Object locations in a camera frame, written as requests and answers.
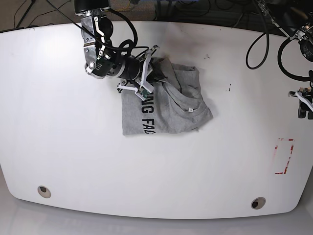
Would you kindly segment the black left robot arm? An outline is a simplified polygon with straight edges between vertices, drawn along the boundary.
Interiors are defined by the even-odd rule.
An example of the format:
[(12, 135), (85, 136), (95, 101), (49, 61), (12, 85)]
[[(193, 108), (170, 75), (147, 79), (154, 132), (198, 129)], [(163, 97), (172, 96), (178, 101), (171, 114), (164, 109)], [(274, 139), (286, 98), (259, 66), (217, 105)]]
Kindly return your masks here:
[(287, 71), (282, 63), (282, 54), (285, 47), (297, 40), (300, 52), (305, 59), (313, 61), (313, 2), (311, 0), (254, 0), (262, 23), (266, 24), (265, 16), (269, 16), (275, 25), (287, 37), (280, 45), (277, 53), (278, 67), (288, 78), (308, 82), (308, 88), (290, 91), (289, 96), (299, 99), (298, 118), (313, 118), (313, 71), (308, 76), (295, 75)]

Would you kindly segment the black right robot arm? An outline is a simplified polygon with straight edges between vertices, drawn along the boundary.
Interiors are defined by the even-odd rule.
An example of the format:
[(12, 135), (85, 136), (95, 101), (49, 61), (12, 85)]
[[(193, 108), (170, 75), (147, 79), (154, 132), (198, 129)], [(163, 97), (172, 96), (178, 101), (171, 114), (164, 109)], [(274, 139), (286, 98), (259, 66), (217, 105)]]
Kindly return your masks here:
[[(117, 77), (123, 81), (122, 86), (131, 85), (139, 89), (142, 76), (148, 78), (153, 71), (152, 64), (146, 59), (158, 46), (141, 46), (143, 51), (133, 56), (132, 51), (139, 48), (137, 31), (126, 16), (111, 8), (108, 0), (76, 0), (74, 9), (75, 14), (81, 16), (86, 72), (98, 79)], [(122, 18), (130, 27), (133, 39), (124, 40), (118, 47), (113, 46), (113, 24), (106, 12)]]

